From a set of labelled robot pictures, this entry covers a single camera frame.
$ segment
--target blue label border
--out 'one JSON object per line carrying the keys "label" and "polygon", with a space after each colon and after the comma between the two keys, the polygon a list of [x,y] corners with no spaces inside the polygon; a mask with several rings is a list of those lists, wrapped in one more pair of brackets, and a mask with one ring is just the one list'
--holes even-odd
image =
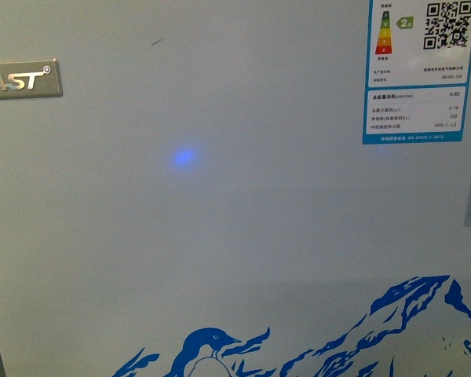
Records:
{"label": "blue label border", "polygon": [[[371,24],[372,14],[374,8],[374,0],[370,0],[370,9],[368,11],[368,44],[367,44],[367,67],[365,75],[364,86],[364,110],[363,110],[363,144],[404,144],[404,143],[437,143],[437,142],[452,142],[462,141],[464,132],[464,125],[466,121],[466,108],[468,102],[469,80],[471,78],[471,51],[469,53],[469,66],[467,80],[464,83],[455,84],[437,84],[437,85],[424,85],[424,86],[384,86],[370,88],[370,55],[371,55]],[[439,87],[456,87],[465,86],[466,92],[464,95],[464,105],[462,106],[462,119],[461,129],[459,131],[451,132],[419,132],[419,133],[404,133],[404,134],[367,134],[367,111],[368,111],[368,92],[372,90],[400,90],[400,89],[424,89],[424,88],[439,88]]]}

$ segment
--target silver nameplate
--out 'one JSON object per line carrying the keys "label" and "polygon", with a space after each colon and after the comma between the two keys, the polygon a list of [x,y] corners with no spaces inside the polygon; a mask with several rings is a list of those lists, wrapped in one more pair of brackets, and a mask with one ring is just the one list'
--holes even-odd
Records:
{"label": "silver nameplate", "polygon": [[56,59],[0,63],[0,100],[62,95]]}

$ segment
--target colored efficiency bars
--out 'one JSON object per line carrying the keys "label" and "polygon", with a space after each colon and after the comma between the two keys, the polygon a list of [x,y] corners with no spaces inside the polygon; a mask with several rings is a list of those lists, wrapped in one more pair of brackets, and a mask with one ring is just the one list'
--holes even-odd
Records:
{"label": "colored efficiency bars", "polygon": [[375,55],[388,55],[390,53],[393,53],[393,47],[391,46],[391,21],[389,19],[389,11],[385,11],[382,14]]}

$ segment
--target blue penguin illustration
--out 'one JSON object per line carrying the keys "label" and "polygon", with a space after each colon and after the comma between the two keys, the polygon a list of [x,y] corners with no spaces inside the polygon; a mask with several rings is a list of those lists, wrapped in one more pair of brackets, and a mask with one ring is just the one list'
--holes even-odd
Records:
{"label": "blue penguin illustration", "polygon": [[[171,366],[171,372],[164,377],[194,377],[195,370],[202,370],[202,364],[210,364],[224,372],[224,375],[231,375],[228,369],[218,359],[217,353],[225,346],[241,342],[227,335],[219,328],[201,328],[192,332],[184,341],[183,349],[176,356]],[[199,357],[201,349],[208,350],[209,355]]]}

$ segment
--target penguin graphic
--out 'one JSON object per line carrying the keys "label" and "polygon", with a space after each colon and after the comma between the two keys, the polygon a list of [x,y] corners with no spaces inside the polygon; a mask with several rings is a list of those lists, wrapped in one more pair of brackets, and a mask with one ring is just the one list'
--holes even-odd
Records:
{"label": "penguin graphic", "polygon": [[[179,354],[174,358],[170,372],[164,377],[270,377],[275,369],[247,371],[245,361],[235,360],[231,367],[225,364],[227,356],[243,355],[260,349],[260,345],[270,336],[270,328],[242,345],[219,328],[200,328],[192,332],[183,343]],[[144,348],[127,361],[113,377],[135,377],[137,369],[143,369],[159,358],[158,353],[142,356]]]}
{"label": "penguin graphic", "polygon": [[218,352],[239,342],[219,328],[194,331],[185,339],[183,349],[173,361],[171,372],[164,377],[233,377],[230,369],[221,362]]}

